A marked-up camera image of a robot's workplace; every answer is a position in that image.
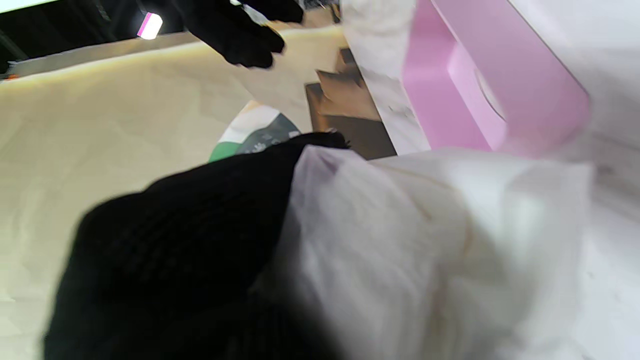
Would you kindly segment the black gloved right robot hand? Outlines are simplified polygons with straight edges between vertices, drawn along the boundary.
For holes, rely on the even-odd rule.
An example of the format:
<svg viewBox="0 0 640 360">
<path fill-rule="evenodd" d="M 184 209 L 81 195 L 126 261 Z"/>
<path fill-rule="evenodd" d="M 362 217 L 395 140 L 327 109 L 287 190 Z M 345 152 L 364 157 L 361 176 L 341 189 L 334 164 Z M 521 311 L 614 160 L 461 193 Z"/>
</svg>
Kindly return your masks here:
<svg viewBox="0 0 640 360">
<path fill-rule="evenodd" d="M 286 43 L 271 27 L 252 20 L 247 5 L 270 21 L 302 24 L 304 9 L 295 0 L 173 0 L 186 28 L 235 66 L 269 69 Z"/>
</svg>

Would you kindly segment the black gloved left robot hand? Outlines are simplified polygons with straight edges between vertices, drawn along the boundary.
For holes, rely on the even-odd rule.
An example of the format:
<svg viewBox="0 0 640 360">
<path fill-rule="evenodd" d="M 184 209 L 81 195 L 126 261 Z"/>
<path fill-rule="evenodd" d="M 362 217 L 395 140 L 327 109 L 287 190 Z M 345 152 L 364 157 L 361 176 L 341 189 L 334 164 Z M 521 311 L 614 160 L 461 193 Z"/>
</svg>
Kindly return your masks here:
<svg viewBox="0 0 640 360">
<path fill-rule="evenodd" d="M 45 360 L 336 360 L 322 333 L 256 288 L 281 237 L 302 134 L 160 178 L 78 224 Z"/>
</svg>

